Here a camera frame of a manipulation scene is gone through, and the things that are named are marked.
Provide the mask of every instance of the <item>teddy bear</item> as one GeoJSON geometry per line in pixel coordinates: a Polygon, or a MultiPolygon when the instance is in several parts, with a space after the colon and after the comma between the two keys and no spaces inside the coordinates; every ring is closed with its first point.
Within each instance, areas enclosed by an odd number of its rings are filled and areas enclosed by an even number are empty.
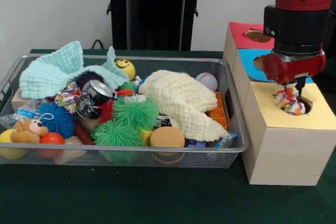
{"type": "Polygon", "coordinates": [[[27,121],[20,119],[15,126],[16,131],[10,135],[10,139],[13,143],[38,144],[40,142],[40,136],[48,134],[48,128],[43,127],[41,121],[35,119],[29,119],[27,121]]]}

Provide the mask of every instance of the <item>yellow box top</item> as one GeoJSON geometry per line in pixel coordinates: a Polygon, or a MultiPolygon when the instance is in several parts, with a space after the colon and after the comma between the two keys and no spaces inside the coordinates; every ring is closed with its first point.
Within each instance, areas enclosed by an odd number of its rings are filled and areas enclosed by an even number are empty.
{"type": "Polygon", "coordinates": [[[251,87],[268,127],[336,130],[336,116],[315,83],[306,84],[302,90],[302,96],[312,102],[306,115],[290,115],[274,104],[272,95],[279,90],[276,83],[251,82],[251,87]]]}

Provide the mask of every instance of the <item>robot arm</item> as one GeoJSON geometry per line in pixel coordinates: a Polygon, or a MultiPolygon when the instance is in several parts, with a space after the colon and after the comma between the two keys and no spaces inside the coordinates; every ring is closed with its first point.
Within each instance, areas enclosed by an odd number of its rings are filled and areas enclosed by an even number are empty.
{"type": "Polygon", "coordinates": [[[264,34],[274,37],[272,53],[263,57],[268,79],[278,84],[297,81],[299,95],[306,77],[326,65],[322,41],[331,0],[276,0],[264,13],[264,34]]]}

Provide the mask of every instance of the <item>green spiky ball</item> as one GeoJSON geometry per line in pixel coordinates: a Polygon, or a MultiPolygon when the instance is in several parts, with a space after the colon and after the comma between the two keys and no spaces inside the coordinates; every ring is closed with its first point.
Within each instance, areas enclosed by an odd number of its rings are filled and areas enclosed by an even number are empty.
{"type": "Polygon", "coordinates": [[[151,131],[159,117],[159,107],[152,99],[144,102],[124,102],[118,99],[113,103],[113,118],[133,129],[151,131]]]}
{"type": "Polygon", "coordinates": [[[128,81],[128,82],[125,82],[123,85],[121,85],[119,87],[119,90],[124,90],[124,89],[130,89],[130,90],[133,90],[135,92],[136,86],[133,82],[128,81]]]}
{"type": "MultiPolygon", "coordinates": [[[[138,132],[120,121],[110,120],[97,126],[91,133],[96,145],[142,146],[138,132]]],[[[101,151],[101,154],[115,165],[130,164],[138,156],[132,151],[101,151]]]]}

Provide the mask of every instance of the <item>wire mesh basket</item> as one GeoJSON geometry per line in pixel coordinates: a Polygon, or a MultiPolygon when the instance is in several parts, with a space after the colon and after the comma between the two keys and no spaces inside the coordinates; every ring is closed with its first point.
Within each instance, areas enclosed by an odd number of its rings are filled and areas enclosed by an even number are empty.
{"type": "MultiPolygon", "coordinates": [[[[11,99],[19,88],[23,70],[40,55],[20,57],[12,65],[0,83],[0,115],[14,113],[11,99]]],[[[195,77],[202,72],[214,74],[218,91],[222,95],[228,130],[237,133],[230,148],[171,148],[171,147],[124,147],[96,145],[42,145],[0,143],[0,163],[34,165],[87,165],[87,166],[142,166],[142,167],[188,167],[229,168],[240,152],[248,147],[248,133],[230,69],[218,59],[127,57],[141,78],[165,69],[182,71],[195,77]],[[24,155],[19,159],[4,158],[3,154],[24,155]]],[[[84,56],[84,66],[102,65],[105,56],[84,56]]]]}

